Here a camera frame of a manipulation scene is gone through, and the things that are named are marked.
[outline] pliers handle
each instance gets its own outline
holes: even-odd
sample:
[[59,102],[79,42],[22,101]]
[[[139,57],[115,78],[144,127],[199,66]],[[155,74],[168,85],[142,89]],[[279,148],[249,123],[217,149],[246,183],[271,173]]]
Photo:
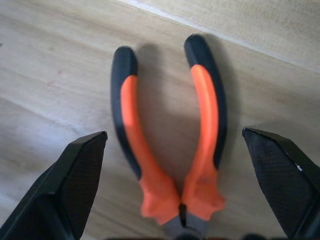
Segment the pliers handle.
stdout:
[[188,213],[209,220],[223,209],[217,170],[227,132],[223,85],[210,49],[200,35],[184,44],[200,105],[201,128],[192,166],[180,199],[172,179],[158,166],[141,130],[137,110],[138,62],[133,50],[123,46],[113,57],[111,105],[116,133],[143,191],[141,214],[163,225],[179,215],[181,202]]

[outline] orange rubber grip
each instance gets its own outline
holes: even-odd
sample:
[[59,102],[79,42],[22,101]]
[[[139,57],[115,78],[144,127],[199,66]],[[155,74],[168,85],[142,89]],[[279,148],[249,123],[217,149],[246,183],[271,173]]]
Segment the orange rubber grip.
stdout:
[[159,225],[163,225],[179,215],[180,198],[172,179],[158,166],[141,130],[137,109],[137,83],[138,77],[130,75],[121,86],[123,125],[141,170],[141,214],[144,217],[155,218]]
[[225,206],[225,200],[218,192],[218,171],[213,163],[218,141],[219,105],[207,69],[195,64],[191,74],[200,105],[201,128],[195,157],[185,178],[182,202],[189,213],[208,221],[213,212]]

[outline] wooden floor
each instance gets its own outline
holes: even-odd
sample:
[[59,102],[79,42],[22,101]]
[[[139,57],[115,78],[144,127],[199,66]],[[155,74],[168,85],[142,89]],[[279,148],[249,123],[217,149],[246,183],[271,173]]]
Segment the wooden floor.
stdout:
[[226,208],[209,236],[284,232],[259,188],[243,127],[292,139],[320,164],[318,0],[0,0],[0,225],[36,178],[78,137],[107,131],[84,240],[164,237],[140,216],[142,192],[116,138],[110,103],[114,51],[139,61],[143,131],[182,189],[199,135],[183,44],[204,34],[227,95],[219,170]]

